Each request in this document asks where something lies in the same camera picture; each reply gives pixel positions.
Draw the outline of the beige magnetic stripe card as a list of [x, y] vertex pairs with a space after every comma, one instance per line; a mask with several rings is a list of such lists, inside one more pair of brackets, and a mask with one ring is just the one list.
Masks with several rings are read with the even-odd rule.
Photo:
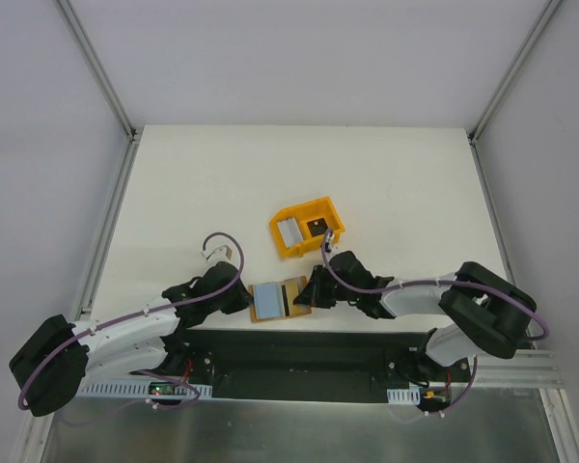
[[287, 279], [280, 283], [283, 318], [296, 318], [312, 313], [312, 308], [309, 305], [295, 302], [306, 284], [305, 276]]

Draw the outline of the orange leather card holder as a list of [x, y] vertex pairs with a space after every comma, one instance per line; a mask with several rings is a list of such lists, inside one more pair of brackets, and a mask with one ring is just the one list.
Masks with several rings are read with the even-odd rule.
[[252, 323], [290, 319], [282, 316], [281, 282], [249, 286], [253, 296], [253, 304], [250, 306]]

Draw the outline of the yellow plastic bin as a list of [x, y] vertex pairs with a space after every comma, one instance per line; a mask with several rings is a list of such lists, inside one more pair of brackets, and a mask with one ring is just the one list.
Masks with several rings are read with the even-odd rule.
[[316, 250], [328, 229], [338, 242], [345, 225], [329, 196], [279, 210], [269, 222], [280, 259], [301, 258]]

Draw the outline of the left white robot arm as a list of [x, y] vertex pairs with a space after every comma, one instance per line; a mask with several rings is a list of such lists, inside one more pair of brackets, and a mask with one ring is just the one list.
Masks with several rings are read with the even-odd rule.
[[213, 313], [232, 314], [251, 304], [241, 273], [218, 261], [132, 313], [97, 321], [49, 317], [9, 362], [20, 389], [18, 408], [43, 417], [81, 389], [123, 374], [187, 376], [196, 363], [186, 345], [187, 330]]

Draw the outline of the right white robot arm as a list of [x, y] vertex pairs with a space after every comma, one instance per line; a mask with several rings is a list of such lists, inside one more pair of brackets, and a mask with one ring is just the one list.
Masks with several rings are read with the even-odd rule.
[[346, 302], [374, 319], [414, 314], [450, 319], [449, 326], [428, 331], [410, 354], [409, 365], [426, 380], [437, 380], [454, 363], [480, 353], [512, 358], [536, 320], [532, 297], [474, 261], [441, 277], [402, 281], [374, 276], [350, 251], [324, 255], [296, 304], [330, 309]]

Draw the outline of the black credit card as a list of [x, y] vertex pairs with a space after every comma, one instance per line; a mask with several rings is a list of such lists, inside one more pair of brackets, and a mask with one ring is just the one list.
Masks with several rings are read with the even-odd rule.
[[312, 221], [308, 221], [307, 229], [309, 232], [309, 236], [311, 238], [316, 238], [318, 236], [325, 235], [329, 227], [324, 218], [318, 218]]

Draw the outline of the grey credit card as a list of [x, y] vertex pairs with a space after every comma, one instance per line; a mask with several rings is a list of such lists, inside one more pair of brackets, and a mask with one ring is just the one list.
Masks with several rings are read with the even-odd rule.
[[295, 218], [289, 218], [277, 223], [284, 246], [291, 248], [303, 241], [303, 235]]

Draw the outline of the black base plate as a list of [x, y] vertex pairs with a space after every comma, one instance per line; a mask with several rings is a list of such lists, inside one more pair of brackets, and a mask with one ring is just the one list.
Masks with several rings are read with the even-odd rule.
[[167, 357], [153, 373], [186, 376], [215, 398], [383, 403], [393, 389], [419, 381], [465, 383], [469, 363], [433, 367], [412, 362], [421, 334], [195, 330], [164, 338]]

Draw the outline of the left aluminium frame post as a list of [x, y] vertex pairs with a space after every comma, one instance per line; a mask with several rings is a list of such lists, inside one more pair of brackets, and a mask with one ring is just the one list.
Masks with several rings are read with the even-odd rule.
[[56, 0], [53, 4], [69, 29], [76, 47], [122, 132], [129, 141], [134, 140], [137, 128], [126, 113], [73, 3], [69, 0]]

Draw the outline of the aluminium frame post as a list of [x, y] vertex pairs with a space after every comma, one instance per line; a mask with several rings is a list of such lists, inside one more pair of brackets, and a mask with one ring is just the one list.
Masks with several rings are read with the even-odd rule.
[[542, 6], [537, 18], [519, 45], [494, 92], [483, 108], [477, 122], [468, 132], [468, 140], [471, 146], [475, 146], [482, 137], [489, 123], [495, 116], [496, 111], [504, 102], [505, 97], [511, 91], [513, 84], [520, 76], [523, 68], [538, 46], [539, 41], [564, 4], [565, 0], [549, 0]]
[[56, 0], [53, 4], [69, 29], [76, 47], [122, 132], [129, 141], [134, 140], [137, 128], [126, 113], [73, 3], [69, 0]]

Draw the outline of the right aluminium rail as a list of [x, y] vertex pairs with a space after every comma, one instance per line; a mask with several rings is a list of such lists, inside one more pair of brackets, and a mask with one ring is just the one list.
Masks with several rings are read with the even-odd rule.
[[555, 354], [535, 349], [519, 349], [507, 360], [480, 354], [474, 384], [496, 389], [559, 390], [565, 387]]

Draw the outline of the right aluminium frame post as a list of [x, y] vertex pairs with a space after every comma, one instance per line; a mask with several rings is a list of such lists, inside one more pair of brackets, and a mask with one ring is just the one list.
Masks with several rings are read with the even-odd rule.
[[475, 146], [482, 137], [489, 123], [495, 116], [496, 111], [504, 102], [505, 97], [511, 91], [513, 84], [520, 76], [523, 68], [538, 46], [539, 41], [564, 4], [565, 0], [549, 0], [542, 6], [537, 18], [519, 45], [494, 92], [483, 108], [477, 122], [468, 132], [468, 140], [471, 146]]

